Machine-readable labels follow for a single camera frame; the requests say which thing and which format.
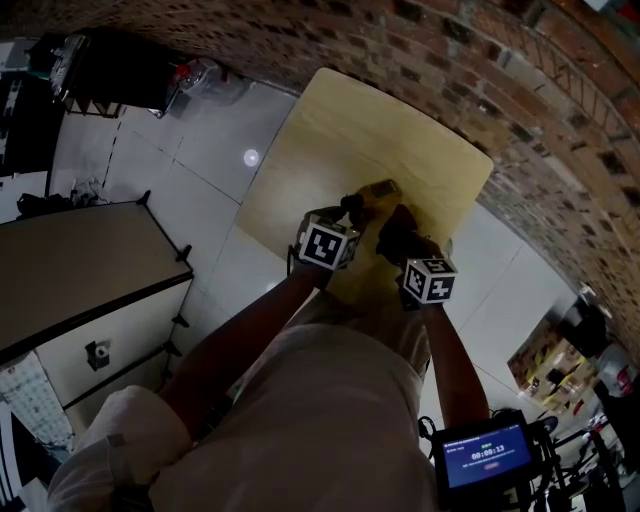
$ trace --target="cabinet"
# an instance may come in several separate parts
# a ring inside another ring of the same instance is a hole
[[[193,279],[143,203],[0,225],[0,364],[35,350],[76,429],[106,390],[160,384]]]

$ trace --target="fiducial marker cube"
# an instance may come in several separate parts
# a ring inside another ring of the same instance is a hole
[[[360,233],[325,219],[309,222],[300,248],[300,259],[331,270],[346,267],[353,259]]]
[[[403,288],[421,304],[435,304],[451,299],[458,271],[446,258],[409,259]]]

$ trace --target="red brick wall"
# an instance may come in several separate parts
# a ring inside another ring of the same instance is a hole
[[[640,359],[640,61],[580,0],[15,0],[4,9],[0,35],[112,25],[295,90],[327,66],[413,105],[494,159],[481,201],[570,282],[600,292]]]

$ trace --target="display screen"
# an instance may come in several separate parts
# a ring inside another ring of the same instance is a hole
[[[520,425],[444,443],[449,487],[469,485],[531,462]]]

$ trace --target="floor tile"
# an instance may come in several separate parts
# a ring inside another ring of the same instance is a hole
[[[173,158],[122,124],[109,162],[104,198],[122,203],[139,199],[147,190],[156,193],[172,162]]]
[[[174,162],[159,191],[151,194],[149,208],[178,248],[192,246],[188,262],[194,286],[205,292],[238,204]]]
[[[438,388],[436,386],[436,376],[433,370],[433,361],[427,369],[420,394],[420,416],[429,416],[432,420],[442,417],[440,400],[438,399]]]
[[[242,202],[294,101],[292,96],[262,84],[252,86],[228,107],[193,100],[199,114],[189,122],[176,159]],[[244,162],[245,152],[250,149],[258,154],[254,166]]]
[[[519,391],[507,361],[555,303],[565,308],[575,297],[542,258],[524,245],[460,331],[460,338],[474,364]]]
[[[51,193],[68,197],[74,178],[95,176],[102,183],[119,126],[117,119],[65,115],[53,160]]]
[[[189,323],[189,327],[176,325],[172,341],[183,356],[230,318],[212,299],[194,286],[189,289],[180,313]],[[182,360],[174,359],[176,365]]]
[[[476,372],[482,389],[489,402],[489,408],[496,411],[503,408],[521,410],[527,423],[535,419],[543,412],[543,409],[531,403],[523,393],[516,393],[509,389],[502,382],[498,381],[487,372],[476,366]]]
[[[121,119],[134,132],[172,158],[186,131],[186,125],[172,115],[172,110],[158,119],[147,109],[129,106]]]
[[[493,410],[511,407],[520,409],[525,415],[528,422],[535,418],[543,411],[542,408],[533,404],[527,397],[521,393],[517,393],[500,381],[489,375],[482,368],[475,367],[482,389],[487,397],[489,408]],[[438,388],[436,386],[435,372],[433,366],[427,370],[425,376],[422,394],[420,396],[420,413],[419,416],[429,416],[432,420],[442,417],[442,409],[438,398]]]
[[[209,282],[208,295],[235,315],[286,275],[284,260],[234,226]]]
[[[453,237],[452,260],[459,274],[445,309],[460,330],[498,282],[523,242],[485,208],[475,203]]]

